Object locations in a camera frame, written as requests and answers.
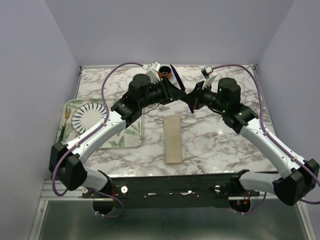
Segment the purple knife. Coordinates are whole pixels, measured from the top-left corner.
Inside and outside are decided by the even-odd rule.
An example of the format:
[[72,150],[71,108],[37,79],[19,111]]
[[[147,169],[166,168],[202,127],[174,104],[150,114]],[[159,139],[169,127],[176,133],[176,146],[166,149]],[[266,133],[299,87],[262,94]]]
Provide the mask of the purple knife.
[[[186,93],[186,88],[185,88],[185,86],[184,86],[184,84],[183,84],[183,82],[182,82],[182,80],[181,80],[181,77],[179,76],[176,68],[175,68],[172,64],[170,64],[169,66],[170,66],[170,68],[171,68],[171,71],[172,71],[172,73],[173,73],[173,75],[174,75],[174,77],[175,77],[175,79],[176,79],[176,81],[177,81],[180,89],[181,89],[185,94],[187,94],[187,93]],[[187,103],[187,105],[188,105],[188,108],[189,108],[190,112],[193,114],[193,113],[194,113],[193,107],[191,107],[191,105],[188,104],[188,103]]]

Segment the beige cloth napkin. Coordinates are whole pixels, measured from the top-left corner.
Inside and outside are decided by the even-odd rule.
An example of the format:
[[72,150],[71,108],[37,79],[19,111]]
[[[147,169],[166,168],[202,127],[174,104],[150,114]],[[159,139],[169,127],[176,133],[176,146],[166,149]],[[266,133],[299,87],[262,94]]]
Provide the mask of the beige cloth napkin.
[[179,115],[169,115],[163,120],[164,161],[166,164],[182,164],[182,133]]

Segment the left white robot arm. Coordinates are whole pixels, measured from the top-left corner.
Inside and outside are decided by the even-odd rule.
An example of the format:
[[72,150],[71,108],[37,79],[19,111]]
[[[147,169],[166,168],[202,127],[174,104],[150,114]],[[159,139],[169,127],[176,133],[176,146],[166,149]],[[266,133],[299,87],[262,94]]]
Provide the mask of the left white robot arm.
[[105,117],[79,137],[66,144],[55,143],[51,147],[49,170],[52,173],[52,189],[59,180],[68,191],[79,187],[93,189],[101,198],[111,191],[110,178],[100,170],[84,167],[89,157],[107,140],[128,128],[142,116],[143,108],[153,104],[166,105],[186,95],[184,89],[172,84],[167,77],[152,83],[144,73],[136,74],[127,92],[113,104]]

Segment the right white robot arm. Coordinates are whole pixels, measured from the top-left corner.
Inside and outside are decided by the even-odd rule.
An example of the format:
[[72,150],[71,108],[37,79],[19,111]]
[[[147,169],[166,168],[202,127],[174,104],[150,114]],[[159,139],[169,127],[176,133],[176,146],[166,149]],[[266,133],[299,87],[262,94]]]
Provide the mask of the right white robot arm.
[[181,100],[195,110],[208,107],[222,116],[223,122],[246,138],[273,164],[277,173],[259,173],[242,170],[230,183],[230,191],[241,196],[248,191],[274,194],[288,206],[295,205],[316,186],[320,165],[305,160],[285,146],[276,136],[261,126],[261,118],[241,103],[241,87],[233,78],[221,78],[217,92],[203,88],[202,82]]

